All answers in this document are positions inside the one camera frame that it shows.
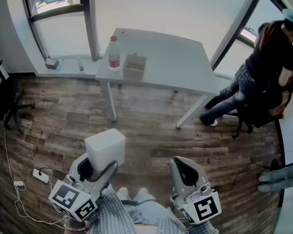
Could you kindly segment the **clear bottle with red cap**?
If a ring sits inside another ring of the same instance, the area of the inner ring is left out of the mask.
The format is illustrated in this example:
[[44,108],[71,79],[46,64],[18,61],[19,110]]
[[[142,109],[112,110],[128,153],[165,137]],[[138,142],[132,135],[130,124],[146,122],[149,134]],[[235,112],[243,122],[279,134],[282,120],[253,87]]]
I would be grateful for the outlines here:
[[118,71],[120,68],[120,48],[116,36],[110,37],[108,45],[108,60],[112,71]]

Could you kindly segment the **black box with white contents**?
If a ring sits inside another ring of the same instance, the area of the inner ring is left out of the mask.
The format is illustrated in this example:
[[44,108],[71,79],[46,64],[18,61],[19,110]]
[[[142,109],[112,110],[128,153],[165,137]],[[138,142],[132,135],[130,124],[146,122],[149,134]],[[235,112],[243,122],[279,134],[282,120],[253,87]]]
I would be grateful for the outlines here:
[[53,58],[46,58],[45,61],[45,66],[47,69],[52,69],[52,70],[56,70],[57,67],[59,66],[60,62],[58,59],[53,59]]

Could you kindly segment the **person's left forearm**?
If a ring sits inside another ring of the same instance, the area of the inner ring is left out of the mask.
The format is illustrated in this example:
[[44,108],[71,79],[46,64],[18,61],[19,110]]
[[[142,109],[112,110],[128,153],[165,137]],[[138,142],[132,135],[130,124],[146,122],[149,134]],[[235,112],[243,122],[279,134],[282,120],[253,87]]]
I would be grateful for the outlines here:
[[105,199],[90,216],[87,231],[79,231],[83,223],[67,218],[64,234],[137,234],[134,223],[112,187],[104,190]]

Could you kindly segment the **white power strip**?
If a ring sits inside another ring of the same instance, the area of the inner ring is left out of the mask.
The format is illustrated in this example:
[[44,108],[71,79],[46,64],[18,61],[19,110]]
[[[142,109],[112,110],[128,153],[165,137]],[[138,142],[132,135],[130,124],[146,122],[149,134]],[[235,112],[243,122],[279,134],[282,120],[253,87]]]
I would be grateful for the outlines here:
[[33,170],[33,177],[44,183],[49,182],[49,176],[37,169]]

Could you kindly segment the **person's right leg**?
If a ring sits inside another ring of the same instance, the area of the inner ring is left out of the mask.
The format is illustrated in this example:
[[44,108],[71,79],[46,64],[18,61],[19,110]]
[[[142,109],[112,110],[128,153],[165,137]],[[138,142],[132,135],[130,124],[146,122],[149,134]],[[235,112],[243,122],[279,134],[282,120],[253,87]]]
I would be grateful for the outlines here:
[[166,208],[159,204],[150,193],[141,197],[136,195],[133,200],[138,202],[142,218],[141,224],[158,226],[161,218],[166,214]]

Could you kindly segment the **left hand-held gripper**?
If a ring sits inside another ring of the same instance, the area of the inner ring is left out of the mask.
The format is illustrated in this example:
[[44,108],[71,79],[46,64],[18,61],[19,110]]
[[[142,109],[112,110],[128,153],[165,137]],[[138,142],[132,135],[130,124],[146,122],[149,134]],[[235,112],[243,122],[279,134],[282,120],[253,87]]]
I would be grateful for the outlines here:
[[102,172],[93,173],[88,154],[85,153],[72,163],[70,175],[56,182],[49,200],[63,214],[76,221],[83,221],[98,208],[96,201],[103,189],[111,183],[117,170],[118,163],[114,161]]

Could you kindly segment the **white foam block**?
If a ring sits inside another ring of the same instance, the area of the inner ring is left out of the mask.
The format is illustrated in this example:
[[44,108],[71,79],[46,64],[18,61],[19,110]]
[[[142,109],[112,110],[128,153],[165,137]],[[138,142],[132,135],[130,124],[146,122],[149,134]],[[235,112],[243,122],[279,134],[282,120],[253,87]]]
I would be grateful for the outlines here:
[[96,172],[102,172],[110,163],[125,162],[126,138],[116,129],[110,129],[85,140],[88,159]]

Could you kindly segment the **black office chair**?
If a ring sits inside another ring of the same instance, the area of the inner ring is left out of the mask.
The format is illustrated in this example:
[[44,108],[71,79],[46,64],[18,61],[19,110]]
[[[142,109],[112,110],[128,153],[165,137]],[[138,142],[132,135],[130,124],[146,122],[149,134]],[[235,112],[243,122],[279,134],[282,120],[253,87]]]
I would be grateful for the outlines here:
[[227,113],[227,115],[237,116],[239,119],[236,134],[232,135],[232,138],[239,137],[243,122],[248,127],[248,133],[251,133],[253,126],[260,128],[274,120],[281,119],[283,117],[282,110],[273,112],[273,108],[279,106],[281,103],[281,92],[267,91],[250,101],[247,105],[237,108],[237,113]]
[[13,118],[17,130],[20,133],[24,133],[23,129],[21,129],[18,124],[17,111],[27,107],[35,108],[35,104],[19,104],[19,100],[26,94],[26,91],[22,91],[19,95],[17,95],[18,86],[16,75],[10,75],[6,78],[0,70],[0,78],[0,121],[2,121],[4,123],[4,127],[9,130],[10,127],[8,122],[10,118]]

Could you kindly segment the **person's right forearm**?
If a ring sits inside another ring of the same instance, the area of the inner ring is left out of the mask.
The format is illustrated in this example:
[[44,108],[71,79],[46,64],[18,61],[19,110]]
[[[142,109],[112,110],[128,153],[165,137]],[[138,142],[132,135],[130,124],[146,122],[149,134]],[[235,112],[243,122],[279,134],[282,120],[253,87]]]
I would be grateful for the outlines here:
[[166,208],[165,214],[159,220],[157,234],[219,234],[219,231],[212,226],[209,220],[186,228],[172,210]]

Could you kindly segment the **person's left leg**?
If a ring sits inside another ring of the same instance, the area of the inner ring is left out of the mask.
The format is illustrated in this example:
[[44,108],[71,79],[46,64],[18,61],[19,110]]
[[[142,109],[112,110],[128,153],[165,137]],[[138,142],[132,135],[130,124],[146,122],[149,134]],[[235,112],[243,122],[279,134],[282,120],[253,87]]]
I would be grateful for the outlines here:
[[133,205],[133,200],[130,198],[130,196],[125,196],[122,194],[117,194],[117,197],[119,200],[125,204],[123,204],[125,211],[129,214],[134,224],[141,224],[142,218],[141,218],[141,211],[138,208],[138,206]]

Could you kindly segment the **person's leg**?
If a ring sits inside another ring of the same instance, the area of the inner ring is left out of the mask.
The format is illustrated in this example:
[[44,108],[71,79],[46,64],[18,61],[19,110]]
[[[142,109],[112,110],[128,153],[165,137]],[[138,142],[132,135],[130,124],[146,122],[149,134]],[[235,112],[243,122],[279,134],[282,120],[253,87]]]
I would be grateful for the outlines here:
[[141,197],[136,195],[133,200],[138,202],[142,218],[141,224],[158,226],[161,218],[166,214],[166,208],[159,204],[150,193]]
[[125,204],[123,204],[125,211],[129,214],[134,224],[141,224],[142,218],[141,218],[141,211],[138,208],[138,206],[133,205],[133,200],[130,198],[130,196],[125,196],[122,194],[117,194],[117,197],[119,200]]
[[262,193],[293,188],[293,163],[286,165],[282,169],[264,172],[258,181],[258,191]]

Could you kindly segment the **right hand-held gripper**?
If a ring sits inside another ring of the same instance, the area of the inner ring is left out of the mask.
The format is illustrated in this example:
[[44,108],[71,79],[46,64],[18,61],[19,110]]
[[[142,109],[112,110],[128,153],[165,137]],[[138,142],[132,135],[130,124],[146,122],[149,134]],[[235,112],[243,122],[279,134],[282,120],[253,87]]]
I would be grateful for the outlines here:
[[[174,156],[170,160],[170,175],[175,191],[170,200],[191,225],[201,224],[222,212],[218,192],[212,189],[210,182],[196,187],[203,171],[191,159]],[[188,186],[196,188],[187,192]]]

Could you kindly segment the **dark window frame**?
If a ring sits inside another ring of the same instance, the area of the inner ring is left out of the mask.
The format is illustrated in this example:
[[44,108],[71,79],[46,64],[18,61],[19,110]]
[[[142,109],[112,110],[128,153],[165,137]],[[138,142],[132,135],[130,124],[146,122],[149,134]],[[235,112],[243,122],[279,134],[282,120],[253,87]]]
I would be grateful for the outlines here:
[[[279,11],[285,8],[289,8],[283,0],[270,0]],[[217,50],[213,54],[210,65],[213,71],[217,68],[220,62],[223,60],[229,49],[232,47],[233,43],[240,38],[240,32],[244,29],[245,25],[251,18],[259,0],[245,0],[242,8],[238,12],[238,15],[234,19],[232,25],[218,46]]]
[[43,59],[99,59],[94,0],[23,0]]

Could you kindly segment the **small tan box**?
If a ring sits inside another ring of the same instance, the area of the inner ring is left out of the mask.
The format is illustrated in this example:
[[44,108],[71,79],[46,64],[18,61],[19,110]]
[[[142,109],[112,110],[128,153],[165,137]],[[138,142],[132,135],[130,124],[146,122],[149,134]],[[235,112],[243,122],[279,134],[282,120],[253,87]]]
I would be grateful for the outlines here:
[[127,55],[123,63],[123,77],[126,80],[141,80],[146,69],[147,57]]

